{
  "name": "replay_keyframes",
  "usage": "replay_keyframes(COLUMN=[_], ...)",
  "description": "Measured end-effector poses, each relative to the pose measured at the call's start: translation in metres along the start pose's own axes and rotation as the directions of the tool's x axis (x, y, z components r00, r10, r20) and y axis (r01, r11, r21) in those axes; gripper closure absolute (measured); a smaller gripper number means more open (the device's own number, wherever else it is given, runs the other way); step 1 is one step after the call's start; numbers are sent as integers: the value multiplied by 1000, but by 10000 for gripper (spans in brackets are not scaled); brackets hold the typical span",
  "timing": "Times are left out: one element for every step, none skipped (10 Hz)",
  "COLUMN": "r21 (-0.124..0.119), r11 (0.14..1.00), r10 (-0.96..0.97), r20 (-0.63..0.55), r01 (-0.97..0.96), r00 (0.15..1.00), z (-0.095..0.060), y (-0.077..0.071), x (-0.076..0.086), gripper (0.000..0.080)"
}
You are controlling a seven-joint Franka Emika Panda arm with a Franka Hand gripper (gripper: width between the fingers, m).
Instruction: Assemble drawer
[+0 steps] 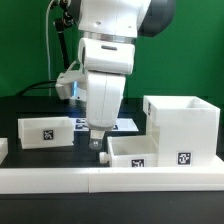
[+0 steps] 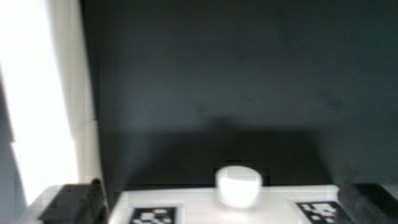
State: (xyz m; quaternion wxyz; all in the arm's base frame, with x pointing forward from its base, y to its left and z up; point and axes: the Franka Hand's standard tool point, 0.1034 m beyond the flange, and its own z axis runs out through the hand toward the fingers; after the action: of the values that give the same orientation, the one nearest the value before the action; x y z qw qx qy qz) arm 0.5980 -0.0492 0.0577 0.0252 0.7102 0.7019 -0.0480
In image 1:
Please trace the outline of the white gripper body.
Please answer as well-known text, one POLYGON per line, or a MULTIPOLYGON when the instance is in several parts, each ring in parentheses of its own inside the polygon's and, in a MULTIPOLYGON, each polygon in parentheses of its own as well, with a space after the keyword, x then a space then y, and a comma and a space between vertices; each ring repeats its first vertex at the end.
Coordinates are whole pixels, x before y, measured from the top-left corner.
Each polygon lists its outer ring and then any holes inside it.
POLYGON ((78 58, 86 76, 90 129, 107 131, 115 125, 126 76, 133 71, 134 53, 133 44, 80 40, 78 58))

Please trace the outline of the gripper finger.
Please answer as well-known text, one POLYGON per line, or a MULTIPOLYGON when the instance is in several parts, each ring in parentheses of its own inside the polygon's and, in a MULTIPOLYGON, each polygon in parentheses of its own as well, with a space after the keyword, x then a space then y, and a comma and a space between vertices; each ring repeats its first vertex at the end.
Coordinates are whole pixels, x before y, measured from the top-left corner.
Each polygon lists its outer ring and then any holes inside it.
POLYGON ((90 131, 89 147, 93 150, 100 150, 102 148, 104 132, 99 130, 90 131))

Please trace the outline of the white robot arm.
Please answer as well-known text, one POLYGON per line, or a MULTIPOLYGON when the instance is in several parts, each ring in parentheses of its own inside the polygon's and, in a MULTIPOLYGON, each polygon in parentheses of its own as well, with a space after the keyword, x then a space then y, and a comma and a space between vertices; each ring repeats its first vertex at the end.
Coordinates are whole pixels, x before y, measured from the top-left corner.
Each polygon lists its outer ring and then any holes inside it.
POLYGON ((137 36, 154 37, 172 21, 176 0, 81 0, 78 58, 87 81, 89 146, 99 150, 115 125, 137 36))

